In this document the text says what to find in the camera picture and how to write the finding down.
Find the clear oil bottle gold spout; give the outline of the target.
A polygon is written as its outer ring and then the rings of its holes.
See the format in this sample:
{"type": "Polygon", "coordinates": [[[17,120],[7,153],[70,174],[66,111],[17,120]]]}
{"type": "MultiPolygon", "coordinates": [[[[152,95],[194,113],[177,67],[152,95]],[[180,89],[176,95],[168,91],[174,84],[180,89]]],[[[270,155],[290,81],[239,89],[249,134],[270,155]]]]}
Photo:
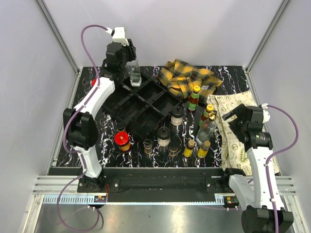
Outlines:
{"type": "Polygon", "coordinates": [[[132,87],[140,87],[142,82],[142,77],[140,73],[140,67],[138,64],[138,59],[127,63],[128,75],[130,77],[130,84],[132,87]]]}

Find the yellow label bottle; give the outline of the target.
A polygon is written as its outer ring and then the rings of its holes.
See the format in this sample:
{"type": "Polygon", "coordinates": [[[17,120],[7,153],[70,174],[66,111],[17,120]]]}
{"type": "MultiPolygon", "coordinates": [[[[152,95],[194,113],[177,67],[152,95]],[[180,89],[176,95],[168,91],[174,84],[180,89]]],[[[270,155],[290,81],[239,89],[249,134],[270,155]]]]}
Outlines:
{"type": "Polygon", "coordinates": [[[195,146],[195,141],[190,139],[188,141],[188,143],[186,144],[185,146],[185,149],[184,149],[184,152],[183,152],[183,155],[187,158],[191,157],[192,155],[192,152],[193,152],[193,149],[194,149],[194,146],[195,146]]]}
{"type": "Polygon", "coordinates": [[[202,159],[202,158],[205,158],[206,155],[207,155],[207,152],[209,150],[209,147],[210,147],[210,142],[209,141],[205,141],[202,146],[199,148],[198,150],[198,154],[197,156],[202,159]]]}

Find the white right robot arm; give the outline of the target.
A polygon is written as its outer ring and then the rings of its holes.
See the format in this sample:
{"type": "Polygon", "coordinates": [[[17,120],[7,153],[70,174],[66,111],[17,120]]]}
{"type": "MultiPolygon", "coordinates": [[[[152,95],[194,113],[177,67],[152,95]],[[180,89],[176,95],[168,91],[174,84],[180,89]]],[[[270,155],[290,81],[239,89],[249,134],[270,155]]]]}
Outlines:
{"type": "Polygon", "coordinates": [[[229,127],[243,143],[252,168],[253,187],[245,172],[238,168],[226,168],[220,181],[222,190],[233,191],[238,199],[245,233],[284,233],[294,222],[277,187],[271,135],[263,131],[264,123],[270,119],[267,108],[267,104],[259,107],[240,104],[222,117],[227,120],[236,116],[229,127]]]}

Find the red sauce bottle front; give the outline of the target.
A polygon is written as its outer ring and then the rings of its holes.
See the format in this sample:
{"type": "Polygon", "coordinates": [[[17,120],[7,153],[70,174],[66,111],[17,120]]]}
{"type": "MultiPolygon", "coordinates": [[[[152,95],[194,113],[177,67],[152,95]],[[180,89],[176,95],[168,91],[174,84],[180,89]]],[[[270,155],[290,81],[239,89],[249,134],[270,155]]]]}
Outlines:
{"type": "Polygon", "coordinates": [[[199,121],[199,127],[201,127],[202,123],[209,118],[209,114],[214,112],[214,105],[208,104],[203,111],[200,121],[199,121]]]}

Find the cream printed cloth bag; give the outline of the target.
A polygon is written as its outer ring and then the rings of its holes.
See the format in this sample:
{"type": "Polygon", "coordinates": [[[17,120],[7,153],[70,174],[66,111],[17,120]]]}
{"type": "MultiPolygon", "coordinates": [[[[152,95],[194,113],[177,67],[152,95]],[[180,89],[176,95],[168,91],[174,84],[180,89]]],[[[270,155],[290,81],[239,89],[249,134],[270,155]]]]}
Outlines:
{"type": "Polygon", "coordinates": [[[244,150],[244,145],[234,135],[229,127],[229,122],[237,118],[233,115],[227,120],[223,115],[228,114],[240,104],[245,106],[257,106],[250,91],[232,94],[232,95],[209,95],[207,104],[212,104],[217,112],[216,126],[219,135],[222,137],[221,145],[221,167],[242,169],[247,176],[252,176],[252,168],[244,150]]]}

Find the red sauce bottle yellow cap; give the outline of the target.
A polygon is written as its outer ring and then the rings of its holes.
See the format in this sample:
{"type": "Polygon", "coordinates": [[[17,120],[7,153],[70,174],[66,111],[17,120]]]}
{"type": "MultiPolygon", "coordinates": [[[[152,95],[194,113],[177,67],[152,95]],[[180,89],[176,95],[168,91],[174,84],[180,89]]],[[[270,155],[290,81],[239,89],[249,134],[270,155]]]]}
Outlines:
{"type": "Polygon", "coordinates": [[[188,101],[188,110],[195,111],[199,102],[200,86],[195,85],[188,101]]]}

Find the black compartment organizer tray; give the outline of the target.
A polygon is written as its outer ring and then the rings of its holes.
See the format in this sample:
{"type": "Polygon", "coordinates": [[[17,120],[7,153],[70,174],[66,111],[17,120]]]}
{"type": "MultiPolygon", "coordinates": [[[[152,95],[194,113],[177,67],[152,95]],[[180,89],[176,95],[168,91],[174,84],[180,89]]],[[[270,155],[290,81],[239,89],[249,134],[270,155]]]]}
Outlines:
{"type": "Polygon", "coordinates": [[[141,73],[140,87],[132,87],[130,78],[121,82],[102,105],[102,110],[124,124],[128,133],[143,141],[154,135],[171,117],[174,107],[182,100],[162,85],[141,73]]]}

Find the black top grinder back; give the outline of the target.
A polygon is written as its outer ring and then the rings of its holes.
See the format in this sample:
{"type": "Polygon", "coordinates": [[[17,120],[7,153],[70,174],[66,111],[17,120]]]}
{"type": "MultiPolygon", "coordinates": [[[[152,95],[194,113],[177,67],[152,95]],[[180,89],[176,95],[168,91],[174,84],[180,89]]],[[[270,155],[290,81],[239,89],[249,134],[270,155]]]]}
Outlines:
{"type": "Polygon", "coordinates": [[[181,106],[176,106],[172,109],[171,113],[171,124],[174,126],[179,126],[183,122],[184,108],[181,106]]]}

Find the yellow plaid cloth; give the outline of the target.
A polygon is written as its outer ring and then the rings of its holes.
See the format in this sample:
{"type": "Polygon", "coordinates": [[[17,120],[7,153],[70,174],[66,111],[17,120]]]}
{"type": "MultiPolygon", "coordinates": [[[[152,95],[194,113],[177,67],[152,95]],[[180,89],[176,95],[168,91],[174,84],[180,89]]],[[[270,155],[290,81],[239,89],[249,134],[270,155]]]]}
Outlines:
{"type": "Polygon", "coordinates": [[[187,99],[194,87],[200,87],[199,102],[206,103],[209,95],[222,85],[214,72],[206,68],[197,68],[181,60],[168,61],[157,75],[159,82],[180,99],[187,99]]]}

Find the small glass jar right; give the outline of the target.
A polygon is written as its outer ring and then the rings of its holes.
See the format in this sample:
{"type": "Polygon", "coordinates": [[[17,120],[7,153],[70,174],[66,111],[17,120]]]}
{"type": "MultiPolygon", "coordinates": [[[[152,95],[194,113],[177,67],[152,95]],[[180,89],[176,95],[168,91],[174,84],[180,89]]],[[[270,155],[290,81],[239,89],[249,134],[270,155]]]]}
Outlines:
{"type": "Polygon", "coordinates": [[[178,153],[179,144],[177,142],[171,142],[169,145],[169,155],[175,157],[178,153]]]}

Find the small glass jar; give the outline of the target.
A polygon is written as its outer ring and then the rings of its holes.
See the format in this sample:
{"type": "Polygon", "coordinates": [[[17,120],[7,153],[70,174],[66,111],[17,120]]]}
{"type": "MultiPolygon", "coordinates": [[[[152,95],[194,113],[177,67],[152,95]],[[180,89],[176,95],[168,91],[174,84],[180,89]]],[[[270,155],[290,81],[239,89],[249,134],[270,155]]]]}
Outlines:
{"type": "Polygon", "coordinates": [[[179,144],[177,142],[171,142],[169,145],[169,155],[175,157],[178,153],[179,144]]]}
{"type": "Polygon", "coordinates": [[[153,152],[153,142],[151,139],[145,139],[143,141],[143,146],[144,146],[144,152],[146,154],[152,154],[153,152]]]}

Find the black top grinder front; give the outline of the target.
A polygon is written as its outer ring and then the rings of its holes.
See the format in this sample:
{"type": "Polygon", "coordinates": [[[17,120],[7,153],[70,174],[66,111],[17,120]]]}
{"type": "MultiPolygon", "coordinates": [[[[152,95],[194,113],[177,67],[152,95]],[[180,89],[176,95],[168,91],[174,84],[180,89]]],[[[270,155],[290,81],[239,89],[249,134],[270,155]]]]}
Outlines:
{"type": "Polygon", "coordinates": [[[170,143],[170,129],[167,127],[160,127],[157,131],[157,141],[161,147],[166,147],[170,143]]]}

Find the red lid jar front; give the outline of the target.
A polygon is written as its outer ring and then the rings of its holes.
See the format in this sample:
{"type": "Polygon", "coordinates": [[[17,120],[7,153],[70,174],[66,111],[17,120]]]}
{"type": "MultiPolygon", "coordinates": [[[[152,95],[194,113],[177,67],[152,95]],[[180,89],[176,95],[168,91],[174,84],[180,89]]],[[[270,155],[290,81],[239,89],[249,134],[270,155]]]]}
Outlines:
{"type": "Polygon", "coordinates": [[[126,132],[118,132],[114,136],[115,143],[119,146],[120,150],[124,153],[131,150],[129,135],[126,132]]]}

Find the small glass jar left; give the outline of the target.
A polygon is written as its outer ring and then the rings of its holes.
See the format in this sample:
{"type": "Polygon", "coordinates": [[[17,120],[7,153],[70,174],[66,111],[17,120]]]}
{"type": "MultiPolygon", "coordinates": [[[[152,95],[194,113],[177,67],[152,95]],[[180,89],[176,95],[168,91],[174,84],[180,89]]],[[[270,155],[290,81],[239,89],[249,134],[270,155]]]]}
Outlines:
{"type": "Polygon", "coordinates": [[[145,139],[143,141],[143,146],[144,146],[144,152],[146,154],[152,154],[153,152],[153,142],[151,139],[145,139]]]}

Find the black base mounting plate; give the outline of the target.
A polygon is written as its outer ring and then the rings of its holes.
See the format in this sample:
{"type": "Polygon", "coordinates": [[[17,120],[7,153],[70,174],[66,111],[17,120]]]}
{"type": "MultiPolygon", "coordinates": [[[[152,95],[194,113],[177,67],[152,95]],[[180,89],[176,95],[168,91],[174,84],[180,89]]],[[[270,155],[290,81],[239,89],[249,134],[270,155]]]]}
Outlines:
{"type": "Polygon", "coordinates": [[[225,184],[221,168],[105,168],[101,186],[86,179],[77,191],[108,193],[109,204],[223,204],[234,193],[225,184]]]}

